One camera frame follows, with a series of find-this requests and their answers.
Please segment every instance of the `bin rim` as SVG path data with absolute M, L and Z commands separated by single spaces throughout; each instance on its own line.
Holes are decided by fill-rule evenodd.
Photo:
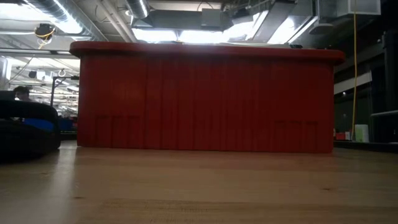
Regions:
M 135 44 L 124 42 L 76 41 L 69 52 L 81 58 L 83 55 L 112 54 L 180 54 L 180 55 L 224 55 L 240 57 L 294 58 L 326 60 L 335 65 L 345 61 L 345 54 L 339 50 L 282 49 L 272 47 L 240 47 L 221 45 L 182 44 Z

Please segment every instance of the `ceiling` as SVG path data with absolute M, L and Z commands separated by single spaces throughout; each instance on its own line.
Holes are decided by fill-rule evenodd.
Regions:
M 61 4 L 73 3 L 71 0 L 69 2 L 58 0 L 58 2 Z M 104 7 L 100 7 L 99 2 L 102 2 Z M 133 42 L 134 39 L 138 39 L 135 42 L 173 43 L 173 41 L 179 40 L 193 44 L 223 44 L 223 42 L 228 42 L 229 44 L 255 46 L 290 43 L 302 45 L 305 48 L 325 48 L 334 44 L 336 40 L 350 35 L 353 29 L 352 15 L 347 13 L 342 16 L 330 16 L 330 12 L 336 11 L 333 8 L 336 6 L 327 5 L 325 9 L 319 10 L 318 5 L 314 4 L 318 2 L 317 0 L 291 2 L 271 0 L 212 0 L 210 2 L 148 0 L 149 16 L 142 20 L 135 20 L 133 24 L 131 24 L 131 17 L 129 16 L 131 13 L 127 9 L 125 0 L 108 0 L 108 2 L 109 4 L 106 4 L 105 0 L 74 0 L 72 18 L 77 18 L 79 22 L 82 21 L 81 23 L 84 22 L 89 31 L 86 30 L 83 34 L 68 34 L 63 32 L 52 18 L 25 4 L 25 1 L 0 0 L 0 49 L 3 49 L 0 51 L 0 56 L 6 58 L 11 65 L 11 81 L 3 88 L 11 90 L 18 85 L 31 86 L 31 97 L 36 101 L 49 104 L 52 91 L 51 77 L 60 75 L 63 77 L 79 76 L 80 61 L 67 54 L 70 44 L 76 40 L 89 39 L 93 33 L 97 34 L 102 41 L 112 42 Z M 206 10 L 204 9 L 214 9 L 207 12 L 209 16 L 216 16 L 205 17 Z M 107 16 L 107 12 L 112 15 L 111 18 Z M 243 14 L 248 12 L 249 15 L 242 16 L 240 15 L 241 12 Z M 189 19 L 185 19 L 185 16 L 201 19 L 202 28 L 200 29 L 204 30 L 195 30 L 189 35 L 188 31 L 190 30 L 178 27 L 189 27 L 197 22 L 193 19 L 190 24 Z M 234 25 L 234 22 L 242 18 L 249 18 L 249 20 Z M 359 25 L 374 18 L 375 15 L 369 14 L 359 16 Z M 216 27 L 215 30 L 210 31 L 214 27 L 203 26 L 205 19 L 207 23 Z M 331 24 L 333 30 L 311 35 L 310 30 L 318 23 Z M 51 24 L 58 27 L 50 41 L 43 41 L 34 34 L 35 28 L 39 24 Z M 190 36 L 197 35 L 200 36 L 199 41 L 189 39 Z M 43 54 L 34 54 L 34 52 L 20 54 L 20 52 L 7 50 L 34 50 L 39 47 L 44 50 Z M 46 52 L 46 50 L 58 50 L 58 52 Z M 38 77 L 45 74 L 45 78 L 41 80 L 29 78 L 30 72 L 37 72 Z M 78 80 L 68 78 L 62 83 L 60 81 L 56 81 L 58 87 L 55 89 L 54 105 L 61 113 L 75 114 L 77 113 L 78 102 Z

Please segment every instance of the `red plastic bin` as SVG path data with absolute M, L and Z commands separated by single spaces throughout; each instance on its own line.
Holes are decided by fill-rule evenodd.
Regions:
M 335 50 L 74 42 L 78 145 L 326 153 Z

